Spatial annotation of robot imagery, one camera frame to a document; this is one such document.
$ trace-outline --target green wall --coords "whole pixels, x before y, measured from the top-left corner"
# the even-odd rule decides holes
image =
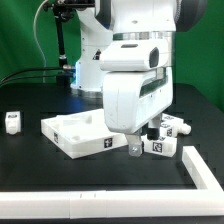
[[[189,83],[224,111],[224,1],[208,0],[205,16],[176,35],[178,83]]]
[[[0,1],[0,77],[22,68],[42,66],[33,38],[33,19],[42,0]],[[58,47],[53,13],[41,12],[38,38],[48,66],[58,65]],[[69,63],[80,56],[77,16],[64,24]],[[208,0],[202,20],[186,33],[176,35],[175,77],[199,89],[224,111],[224,1]]]

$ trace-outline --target small white block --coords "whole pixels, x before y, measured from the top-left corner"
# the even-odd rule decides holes
[[[6,133],[11,135],[21,132],[21,116],[19,111],[6,113],[5,127]]]
[[[148,140],[143,137],[145,152],[161,156],[172,157],[176,153],[177,139],[167,136],[160,136],[158,140]]]

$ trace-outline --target white plastic part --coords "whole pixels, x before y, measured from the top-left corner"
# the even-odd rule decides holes
[[[21,116],[19,111],[7,112],[5,117],[6,133],[15,135],[21,132]]]
[[[114,33],[175,31],[176,0],[112,0]]]
[[[154,67],[162,67],[170,54],[167,40],[113,41],[100,55],[100,68],[104,71],[148,71],[152,69],[150,55],[155,49],[159,59]]]
[[[70,218],[69,199],[69,192],[0,193],[0,218]]]
[[[113,72],[105,76],[103,103],[110,131],[133,134],[162,113],[173,99],[172,69],[166,68],[167,83],[140,97],[141,88],[156,76],[149,72]]]
[[[222,192],[218,181],[193,146],[183,148],[182,161],[198,189]]]
[[[196,149],[182,159],[198,190],[0,193],[0,219],[224,215],[224,192]]]
[[[95,9],[77,10],[81,29],[81,58],[76,63],[74,91],[102,92],[105,71],[99,67],[99,55],[112,42],[112,31],[104,28],[95,18]]]
[[[177,137],[178,134],[188,135],[191,132],[191,126],[184,123],[184,120],[168,114],[162,114],[162,123],[160,134],[163,136]]]
[[[108,130],[103,109],[41,120],[41,131],[72,159],[127,145]]]
[[[144,151],[161,156],[172,157],[176,153],[177,139],[172,137],[160,136],[158,140],[148,140],[143,138]]]

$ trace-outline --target open white box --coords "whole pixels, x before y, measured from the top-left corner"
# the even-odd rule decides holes
[[[41,131],[72,159],[127,145],[123,134],[108,130],[103,109],[41,120]]]

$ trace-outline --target black sticker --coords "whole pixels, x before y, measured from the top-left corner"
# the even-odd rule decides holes
[[[16,118],[17,115],[16,114],[12,114],[12,115],[9,115],[8,118]]]
[[[93,57],[93,60],[100,60],[100,54],[101,54],[101,51],[100,49],[96,52],[96,54],[94,55]]]
[[[164,141],[165,139],[166,139],[165,137],[161,137],[161,136],[160,136],[158,140],[162,142],[162,141]]]
[[[153,142],[152,151],[162,153],[163,152],[163,144],[158,143],[158,142]]]
[[[172,128],[168,129],[167,130],[167,136],[172,137],[172,134],[173,134]]]
[[[110,148],[113,146],[113,139],[112,138],[107,138],[104,139],[104,148]]]
[[[58,143],[58,134],[54,133],[54,141]]]
[[[164,120],[173,120],[174,117],[168,115],[168,116],[164,117],[163,119],[164,119]]]
[[[168,124],[163,124],[163,123],[162,123],[160,126],[161,126],[162,128],[169,128],[169,127],[170,127],[170,125],[168,125]]]

